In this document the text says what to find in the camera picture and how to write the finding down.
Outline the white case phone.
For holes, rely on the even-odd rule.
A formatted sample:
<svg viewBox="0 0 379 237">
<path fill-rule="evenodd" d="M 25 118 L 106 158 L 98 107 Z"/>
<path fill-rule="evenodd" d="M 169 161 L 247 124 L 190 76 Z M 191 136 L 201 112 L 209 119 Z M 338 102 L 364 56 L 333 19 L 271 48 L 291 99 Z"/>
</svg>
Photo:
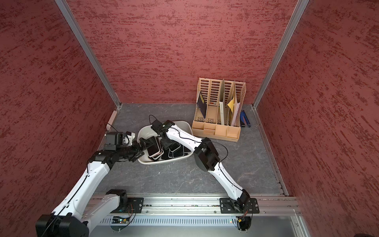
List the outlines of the white case phone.
<svg viewBox="0 0 379 237">
<path fill-rule="evenodd" d="M 190 153 L 191 151 L 188 148 L 176 142 L 168 148 L 163 149 L 163 155 L 161 156 L 161 160 L 178 159 L 187 156 Z"/>
</svg>

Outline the pink case phone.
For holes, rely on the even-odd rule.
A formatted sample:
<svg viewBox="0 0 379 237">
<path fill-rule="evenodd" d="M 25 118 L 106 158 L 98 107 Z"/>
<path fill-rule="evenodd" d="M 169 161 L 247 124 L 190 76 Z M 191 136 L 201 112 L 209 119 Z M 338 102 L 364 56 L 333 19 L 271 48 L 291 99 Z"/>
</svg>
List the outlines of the pink case phone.
<svg viewBox="0 0 379 237">
<path fill-rule="evenodd" d="M 149 147 L 147 148 L 148 158 L 156 162 L 164 154 L 164 150 L 162 149 L 160 145 L 159 138 L 153 136 L 153 137 L 150 137 L 147 141 L 150 142 Z"/>
</svg>

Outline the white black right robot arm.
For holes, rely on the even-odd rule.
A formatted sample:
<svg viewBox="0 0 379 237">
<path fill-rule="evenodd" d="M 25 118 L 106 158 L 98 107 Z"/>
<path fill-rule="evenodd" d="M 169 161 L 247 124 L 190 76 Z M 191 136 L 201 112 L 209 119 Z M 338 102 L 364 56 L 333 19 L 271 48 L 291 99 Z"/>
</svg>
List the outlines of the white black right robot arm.
<svg viewBox="0 0 379 237">
<path fill-rule="evenodd" d="M 188 148 L 193 153 L 197 166 L 210 173 L 227 192 L 233 209 L 237 213 L 248 211 L 250 195 L 226 171 L 218 151 L 209 138 L 195 137 L 169 120 L 158 126 L 153 125 L 152 129 L 166 144 L 175 141 Z"/>
</svg>

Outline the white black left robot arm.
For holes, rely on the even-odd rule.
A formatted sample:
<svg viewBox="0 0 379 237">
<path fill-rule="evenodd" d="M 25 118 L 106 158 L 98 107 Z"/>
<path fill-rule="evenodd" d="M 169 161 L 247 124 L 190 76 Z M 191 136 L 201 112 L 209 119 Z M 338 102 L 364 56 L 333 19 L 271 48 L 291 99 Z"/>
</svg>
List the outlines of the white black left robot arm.
<svg viewBox="0 0 379 237">
<path fill-rule="evenodd" d="M 117 162 L 135 162 L 144 155 L 146 145 L 106 145 L 89 159 L 87 168 L 76 185 L 51 214 L 36 222 L 39 237 L 88 237 L 94 228 L 111 213 L 141 213 L 143 198 L 128 200 L 126 190 L 111 189 L 94 207 L 87 204 L 98 185 Z"/>
</svg>

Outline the dark blue booklet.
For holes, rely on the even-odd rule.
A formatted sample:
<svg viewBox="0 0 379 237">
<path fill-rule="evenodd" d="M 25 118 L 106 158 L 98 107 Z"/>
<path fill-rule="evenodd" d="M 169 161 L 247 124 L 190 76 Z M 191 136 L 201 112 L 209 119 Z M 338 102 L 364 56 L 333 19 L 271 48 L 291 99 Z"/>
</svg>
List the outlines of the dark blue booklet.
<svg viewBox="0 0 379 237">
<path fill-rule="evenodd" d="M 199 93 L 197 98 L 197 106 L 200 109 L 200 112 L 202 114 L 203 118 L 206 118 L 206 112 L 207 112 L 207 102 L 204 99 L 202 92 Z"/>
</svg>

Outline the beige file folder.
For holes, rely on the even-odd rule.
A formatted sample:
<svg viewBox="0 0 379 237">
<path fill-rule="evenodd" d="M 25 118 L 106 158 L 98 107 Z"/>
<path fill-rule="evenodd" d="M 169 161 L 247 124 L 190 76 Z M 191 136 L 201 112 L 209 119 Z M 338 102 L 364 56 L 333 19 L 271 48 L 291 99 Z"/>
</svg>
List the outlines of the beige file folder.
<svg viewBox="0 0 379 237">
<path fill-rule="evenodd" d="M 220 108 L 221 125 L 225 124 L 224 99 L 225 99 L 225 80 L 222 80 L 222 82 L 220 84 L 220 94 L 219 94 L 219 108 Z"/>
</svg>

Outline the yellow paper envelope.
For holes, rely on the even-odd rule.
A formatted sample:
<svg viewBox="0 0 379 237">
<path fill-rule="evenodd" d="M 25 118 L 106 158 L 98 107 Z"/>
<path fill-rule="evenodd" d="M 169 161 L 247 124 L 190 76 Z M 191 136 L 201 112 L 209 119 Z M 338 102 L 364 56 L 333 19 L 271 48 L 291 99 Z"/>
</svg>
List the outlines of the yellow paper envelope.
<svg viewBox="0 0 379 237">
<path fill-rule="evenodd" d="M 230 109 L 230 112 L 233 114 L 234 113 L 234 108 L 235 108 L 235 101 L 236 101 L 236 98 L 235 96 L 230 100 L 230 102 L 228 103 L 228 107 Z"/>
</svg>

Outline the pale pink file folder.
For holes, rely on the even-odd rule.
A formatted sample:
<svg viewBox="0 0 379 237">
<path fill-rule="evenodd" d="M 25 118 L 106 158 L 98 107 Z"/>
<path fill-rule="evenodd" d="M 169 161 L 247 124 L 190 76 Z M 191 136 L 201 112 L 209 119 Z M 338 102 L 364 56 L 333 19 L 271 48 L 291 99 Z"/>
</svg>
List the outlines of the pale pink file folder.
<svg viewBox="0 0 379 237">
<path fill-rule="evenodd" d="M 240 102 L 239 102 L 239 99 L 237 98 L 236 87 L 234 87 L 234 96 L 233 96 L 232 100 L 230 101 L 230 103 L 232 103 L 232 107 L 233 107 L 233 108 L 231 108 L 231 110 L 232 110 L 231 126 L 235 126 L 236 121 L 237 121 L 238 110 L 240 107 Z"/>
</svg>

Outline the pink block at wall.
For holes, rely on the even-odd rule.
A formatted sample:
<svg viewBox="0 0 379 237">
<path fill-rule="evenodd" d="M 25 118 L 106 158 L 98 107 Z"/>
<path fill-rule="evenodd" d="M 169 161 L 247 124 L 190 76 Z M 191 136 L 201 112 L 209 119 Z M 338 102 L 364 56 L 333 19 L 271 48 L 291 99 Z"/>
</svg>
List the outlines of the pink block at wall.
<svg viewBox="0 0 379 237">
<path fill-rule="evenodd" d="M 111 125 L 114 123 L 116 116 L 118 114 L 118 111 L 113 111 L 111 117 L 109 118 L 108 122 L 106 123 L 106 130 L 110 131 L 111 130 Z"/>
</svg>

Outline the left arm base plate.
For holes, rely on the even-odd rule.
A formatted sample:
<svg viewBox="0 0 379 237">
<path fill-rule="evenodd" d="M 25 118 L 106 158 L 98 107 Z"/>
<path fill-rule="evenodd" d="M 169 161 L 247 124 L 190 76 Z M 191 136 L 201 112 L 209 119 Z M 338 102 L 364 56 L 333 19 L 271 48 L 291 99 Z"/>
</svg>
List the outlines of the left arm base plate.
<svg viewBox="0 0 379 237">
<path fill-rule="evenodd" d="M 143 204 L 144 204 L 144 198 L 135 198 L 135 197 L 128 197 L 127 200 L 121 200 L 119 206 L 115 210 L 115 213 L 126 213 L 126 214 L 134 214 L 134 213 L 141 213 Z"/>
</svg>

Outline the aluminium front rail frame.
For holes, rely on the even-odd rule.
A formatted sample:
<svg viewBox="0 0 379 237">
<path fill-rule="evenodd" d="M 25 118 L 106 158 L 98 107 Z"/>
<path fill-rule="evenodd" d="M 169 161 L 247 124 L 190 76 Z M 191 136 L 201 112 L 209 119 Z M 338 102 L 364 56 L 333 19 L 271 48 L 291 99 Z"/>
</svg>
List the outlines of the aluminium front rail frame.
<svg viewBox="0 0 379 237">
<path fill-rule="evenodd" d="M 225 194 L 128 194 L 138 204 L 128 224 L 112 222 L 108 214 L 92 237 L 309 237 L 296 197 L 251 195 L 253 208 L 244 218 L 248 230 L 238 230 L 240 216 L 227 204 Z"/>
</svg>

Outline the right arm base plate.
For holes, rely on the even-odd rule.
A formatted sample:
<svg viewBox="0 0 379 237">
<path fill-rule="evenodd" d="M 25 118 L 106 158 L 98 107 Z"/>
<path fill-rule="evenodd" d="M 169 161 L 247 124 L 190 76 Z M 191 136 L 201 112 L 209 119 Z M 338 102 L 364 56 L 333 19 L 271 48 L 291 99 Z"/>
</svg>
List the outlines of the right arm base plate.
<svg viewBox="0 0 379 237">
<path fill-rule="evenodd" d="M 259 214 L 260 209 L 256 198 L 249 198 L 245 204 L 239 204 L 230 198 L 220 198 L 222 214 Z"/>
</svg>

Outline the left aluminium corner post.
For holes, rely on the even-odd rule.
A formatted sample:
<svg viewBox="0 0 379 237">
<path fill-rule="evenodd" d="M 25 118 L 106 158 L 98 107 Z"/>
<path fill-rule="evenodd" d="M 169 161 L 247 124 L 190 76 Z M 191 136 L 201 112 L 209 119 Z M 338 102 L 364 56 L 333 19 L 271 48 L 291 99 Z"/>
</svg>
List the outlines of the left aluminium corner post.
<svg viewBox="0 0 379 237">
<path fill-rule="evenodd" d="M 100 62 L 98 61 L 95 53 L 93 52 L 91 46 L 89 45 L 82 29 L 80 28 L 78 22 L 76 21 L 67 1 L 55 0 L 55 3 L 57 4 L 57 6 L 58 6 L 59 10 L 61 11 L 63 17 L 65 18 L 66 22 L 69 24 L 72 32 L 74 33 L 76 39 L 80 43 L 82 49 L 84 50 L 87 58 L 90 61 L 92 67 L 96 71 L 96 73 L 97 73 L 98 77 L 100 78 L 103 86 L 105 87 L 109 96 L 113 100 L 116 108 L 119 110 L 121 108 L 121 101 L 120 101 L 119 97 L 117 96 L 115 90 L 113 89 L 108 77 L 106 76 L 106 73 L 102 69 Z"/>
</svg>

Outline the aluminium corner post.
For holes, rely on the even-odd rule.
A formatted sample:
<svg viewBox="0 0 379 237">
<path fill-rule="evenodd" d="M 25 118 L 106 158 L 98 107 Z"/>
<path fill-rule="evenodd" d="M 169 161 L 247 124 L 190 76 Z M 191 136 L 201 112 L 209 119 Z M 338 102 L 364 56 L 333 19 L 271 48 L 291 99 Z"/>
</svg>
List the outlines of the aluminium corner post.
<svg viewBox="0 0 379 237">
<path fill-rule="evenodd" d="M 293 36 L 293 33 L 294 33 L 294 31 L 295 31 L 303 13 L 304 13 L 308 3 L 309 3 L 309 0 L 298 0 L 297 1 L 297 4 L 296 4 L 294 11 L 291 15 L 291 18 L 287 24 L 287 27 L 283 33 L 282 38 L 280 40 L 278 48 L 277 48 L 277 50 L 273 56 L 271 64 L 267 70 L 267 73 L 263 79 L 263 82 L 260 86 L 260 89 L 259 89 L 259 91 L 255 97 L 254 102 L 253 102 L 252 108 L 254 110 L 257 110 L 258 105 L 259 105 L 259 103 L 260 103 L 260 101 L 264 95 L 264 92 L 266 91 L 266 89 L 269 85 L 269 82 L 271 81 L 271 78 L 272 78 L 277 66 L 279 65 L 279 62 L 280 62 L 289 42 L 291 40 L 291 37 Z"/>
<path fill-rule="evenodd" d="M 100 62 L 98 61 L 95 53 L 93 52 L 91 46 L 89 45 L 82 29 L 80 28 L 78 22 L 76 21 L 67 1 L 55 0 L 55 3 L 57 4 L 57 6 L 58 6 L 59 10 L 61 11 L 63 17 L 65 18 L 66 22 L 69 24 L 72 32 L 74 33 L 76 39 L 80 43 L 82 49 L 84 50 L 87 58 L 90 61 L 92 67 L 96 71 L 96 73 L 97 73 L 98 77 L 100 78 L 103 86 L 105 87 L 109 96 L 113 100 L 116 108 L 119 110 L 121 108 L 121 101 L 120 101 L 119 97 L 117 96 L 115 90 L 113 89 L 108 77 L 106 76 L 106 73 L 102 69 Z"/>
</svg>

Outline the right aluminium corner post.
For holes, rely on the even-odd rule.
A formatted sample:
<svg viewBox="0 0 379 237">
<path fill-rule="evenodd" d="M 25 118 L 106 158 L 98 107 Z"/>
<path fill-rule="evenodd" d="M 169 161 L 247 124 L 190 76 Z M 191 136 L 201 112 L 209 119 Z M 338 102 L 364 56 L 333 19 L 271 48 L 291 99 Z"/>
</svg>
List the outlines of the right aluminium corner post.
<svg viewBox="0 0 379 237">
<path fill-rule="evenodd" d="M 282 38 L 280 40 L 278 48 L 277 48 L 277 50 L 273 56 L 271 64 L 267 70 L 267 73 L 263 79 L 263 82 L 260 86 L 260 89 L 259 89 L 259 91 L 255 97 L 254 102 L 253 102 L 252 108 L 254 110 L 257 110 L 258 105 L 259 105 L 259 103 L 260 103 L 260 101 L 264 95 L 264 92 L 266 91 L 266 89 L 269 85 L 269 82 L 271 81 L 271 78 L 272 78 L 277 66 L 279 65 L 279 62 L 280 62 L 289 42 L 291 40 L 291 37 L 293 36 L 293 33 L 294 33 L 294 31 L 295 31 L 303 13 L 304 13 L 308 3 L 309 3 L 309 0 L 298 0 L 297 1 L 297 4 L 296 4 L 294 11 L 291 15 L 291 18 L 287 24 L 287 27 L 283 33 Z"/>
</svg>

